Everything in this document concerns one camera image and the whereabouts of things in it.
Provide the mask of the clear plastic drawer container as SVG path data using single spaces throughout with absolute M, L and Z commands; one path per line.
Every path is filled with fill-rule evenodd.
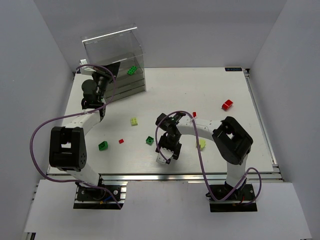
M 105 101 L 118 101 L 147 90 L 144 53 L 135 23 L 108 28 L 81 38 L 86 57 L 80 65 L 93 64 L 109 69 L 116 85 L 109 83 Z

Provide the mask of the green small lego brick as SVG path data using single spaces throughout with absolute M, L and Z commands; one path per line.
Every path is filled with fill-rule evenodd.
M 146 144 L 148 144 L 150 146 L 153 144 L 154 141 L 155 141 L 155 139 L 151 136 L 148 136 L 145 140 Z

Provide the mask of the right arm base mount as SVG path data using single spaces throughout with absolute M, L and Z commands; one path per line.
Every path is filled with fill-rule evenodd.
M 211 213 L 245 213 L 257 212 L 257 204 L 255 201 L 255 191 L 252 184 L 245 184 L 236 189 L 226 200 L 215 201 L 210 193 L 205 196 L 209 200 Z

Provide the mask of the green long lego brick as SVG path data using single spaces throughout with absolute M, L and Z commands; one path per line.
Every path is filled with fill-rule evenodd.
M 133 65 L 128 69 L 127 74 L 132 76 L 137 71 L 137 69 L 138 69 L 138 67 Z

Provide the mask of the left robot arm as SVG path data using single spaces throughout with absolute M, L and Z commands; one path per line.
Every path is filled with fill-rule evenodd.
M 99 185 L 101 175 L 87 163 L 85 136 L 105 116 L 105 92 L 117 77 L 120 64 L 118 61 L 101 67 L 92 66 L 92 78 L 81 85 L 81 108 L 86 113 L 65 126 L 55 126 L 50 133 L 50 166 L 72 175 L 83 184 Z

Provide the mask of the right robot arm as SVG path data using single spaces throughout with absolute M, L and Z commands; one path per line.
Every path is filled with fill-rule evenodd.
M 198 136 L 214 142 L 226 161 L 225 183 L 236 189 L 245 184 L 246 161 L 253 139 L 234 117 L 227 116 L 221 121 L 206 120 L 194 118 L 186 111 L 176 111 L 170 115 L 162 113 L 155 124 L 164 131 L 160 140 L 155 139 L 158 163 L 169 164 L 172 159 L 179 158 L 182 135 Z

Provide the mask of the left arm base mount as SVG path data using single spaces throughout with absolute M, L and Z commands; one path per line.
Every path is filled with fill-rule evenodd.
M 89 187 L 82 183 L 75 183 L 73 209 L 75 210 L 120 210 L 126 198 L 126 186 L 123 181 L 99 180 L 102 189 Z

